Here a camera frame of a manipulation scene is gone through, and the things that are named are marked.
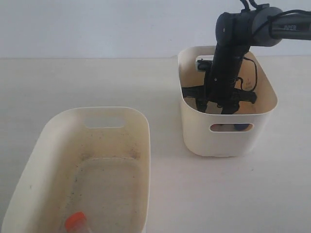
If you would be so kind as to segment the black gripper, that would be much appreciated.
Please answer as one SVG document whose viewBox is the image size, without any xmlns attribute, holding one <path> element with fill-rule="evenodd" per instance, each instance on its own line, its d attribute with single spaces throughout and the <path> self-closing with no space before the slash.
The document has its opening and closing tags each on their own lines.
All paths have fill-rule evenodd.
<svg viewBox="0 0 311 233">
<path fill-rule="evenodd" d="M 241 101 L 254 104 L 257 100 L 254 89 L 247 91 L 235 87 L 238 80 L 243 84 L 239 72 L 249 49 L 249 45 L 217 45 L 211 68 L 209 71 L 204 72 L 204 84 L 183 87 L 183 97 L 196 99 L 197 111 L 202 113 L 206 112 L 208 102 L 214 102 L 222 107 L 222 115 L 232 115 L 237 112 Z"/>
</svg>

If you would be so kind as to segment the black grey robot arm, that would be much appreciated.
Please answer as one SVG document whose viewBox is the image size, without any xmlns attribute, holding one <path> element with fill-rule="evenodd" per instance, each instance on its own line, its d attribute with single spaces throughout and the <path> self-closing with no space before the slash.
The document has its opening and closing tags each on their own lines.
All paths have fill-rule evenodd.
<svg viewBox="0 0 311 233">
<path fill-rule="evenodd" d="M 235 87 L 237 81 L 244 82 L 239 72 L 252 46 L 273 47 L 283 39 L 311 38 L 309 11 L 282 11 L 252 0 L 243 4 L 239 13 L 224 12 L 217 19 L 213 59 L 196 62 L 196 69 L 205 74 L 203 85 L 182 88 L 183 97 L 194 98 L 199 112 L 204 113 L 213 102 L 223 115 L 231 115 L 239 110 L 241 101 L 256 102 L 256 86 L 249 90 Z"/>
</svg>

